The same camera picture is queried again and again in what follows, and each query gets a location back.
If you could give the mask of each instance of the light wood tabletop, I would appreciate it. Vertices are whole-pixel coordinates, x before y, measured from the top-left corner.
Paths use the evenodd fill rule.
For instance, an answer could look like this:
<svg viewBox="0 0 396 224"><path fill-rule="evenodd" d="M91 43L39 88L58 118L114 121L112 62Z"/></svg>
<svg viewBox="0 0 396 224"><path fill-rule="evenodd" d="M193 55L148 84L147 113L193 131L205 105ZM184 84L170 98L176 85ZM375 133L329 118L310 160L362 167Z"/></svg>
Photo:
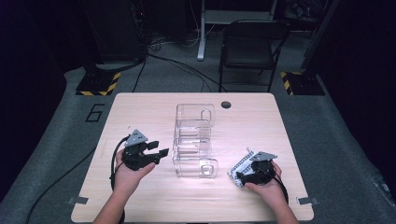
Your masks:
<svg viewBox="0 0 396 224"><path fill-rule="evenodd" d="M228 109L222 102L231 103ZM218 160L216 178L179 178L172 162L177 105L213 104L212 158ZM271 93L120 93L108 115L92 163L72 213L74 222L92 222L111 194L110 164L116 145L134 130L148 141L160 141L146 154L169 148L155 169L140 182L125 206L128 222L259 222L274 220L259 195L239 188L227 172L248 154L247 147L277 155L290 207L299 220L314 217L276 100Z"/></svg>

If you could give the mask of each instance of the silver bracket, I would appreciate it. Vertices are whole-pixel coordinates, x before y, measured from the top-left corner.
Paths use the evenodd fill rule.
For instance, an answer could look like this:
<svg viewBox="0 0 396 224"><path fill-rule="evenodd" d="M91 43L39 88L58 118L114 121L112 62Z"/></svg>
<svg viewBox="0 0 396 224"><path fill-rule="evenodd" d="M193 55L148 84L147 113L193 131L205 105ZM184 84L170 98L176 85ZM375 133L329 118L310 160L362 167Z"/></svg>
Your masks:
<svg viewBox="0 0 396 224"><path fill-rule="evenodd" d="M139 143L144 143L148 140L149 139L141 132L139 132L138 130L134 130L134 132L129 136L128 140L126 141L125 147L130 147L133 145L137 145Z"/></svg>
<svg viewBox="0 0 396 224"><path fill-rule="evenodd" d="M76 203L86 204L87 201L88 201L88 198L83 198L83 197L77 196L76 198L70 197L69 200L67 200L66 203L70 203L70 204L73 204L73 205L75 205Z"/></svg>
<svg viewBox="0 0 396 224"><path fill-rule="evenodd" d="M250 158L251 161L270 161L272 159L277 158L277 155L273 155L266 152L259 152Z"/></svg>
<svg viewBox="0 0 396 224"><path fill-rule="evenodd" d="M309 204L309 205L316 205L320 204L319 200L317 198L297 198L297 203L299 204Z"/></svg>

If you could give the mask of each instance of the yellow and black hazard tape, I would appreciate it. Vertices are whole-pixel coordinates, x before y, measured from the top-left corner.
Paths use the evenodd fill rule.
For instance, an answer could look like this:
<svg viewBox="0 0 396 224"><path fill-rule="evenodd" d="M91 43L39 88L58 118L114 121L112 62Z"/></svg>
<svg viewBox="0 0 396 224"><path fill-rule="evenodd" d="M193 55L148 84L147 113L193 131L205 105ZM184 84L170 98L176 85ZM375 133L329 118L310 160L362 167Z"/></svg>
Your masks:
<svg viewBox="0 0 396 224"><path fill-rule="evenodd" d="M288 95L293 95L293 90L291 89L291 85L288 80L288 74L302 75L302 73L300 73L300 72L280 72L280 76L282 77L286 92L288 93Z"/></svg>
<svg viewBox="0 0 396 224"><path fill-rule="evenodd" d="M117 82L119 81L119 78L121 76L121 73L117 73L114 77L113 80L111 81L110 86L108 87L107 91L76 91L76 95L110 95L114 89L116 89Z"/></svg>

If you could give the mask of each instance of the clear plastic organizer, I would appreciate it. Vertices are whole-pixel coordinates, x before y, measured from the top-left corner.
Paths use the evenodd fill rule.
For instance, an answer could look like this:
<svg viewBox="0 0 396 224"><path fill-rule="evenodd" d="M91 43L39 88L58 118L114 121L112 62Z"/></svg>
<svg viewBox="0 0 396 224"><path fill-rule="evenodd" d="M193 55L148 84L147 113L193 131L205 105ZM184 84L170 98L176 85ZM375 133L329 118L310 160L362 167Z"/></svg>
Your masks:
<svg viewBox="0 0 396 224"><path fill-rule="evenodd" d="M177 177L214 178L219 163L211 158L211 127L215 107L206 104L177 105L172 160Z"/></svg>

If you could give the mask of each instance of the black stand base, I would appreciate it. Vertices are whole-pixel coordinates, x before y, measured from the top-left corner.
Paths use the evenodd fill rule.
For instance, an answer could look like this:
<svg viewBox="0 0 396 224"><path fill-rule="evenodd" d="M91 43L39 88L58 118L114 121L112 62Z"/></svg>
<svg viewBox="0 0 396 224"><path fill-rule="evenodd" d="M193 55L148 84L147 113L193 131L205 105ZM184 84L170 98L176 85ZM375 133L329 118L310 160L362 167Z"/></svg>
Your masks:
<svg viewBox="0 0 396 224"><path fill-rule="evenodd" d="M306 77L302 73L281 72L288 95L324 95L315 77Z"/></svg>
<svg viewBox="0 0 396 224"><path fill-rule="evenodd" d="M116 87L119 72L95 69L86 73L76 88L76 95L109 95Z"/></svg>

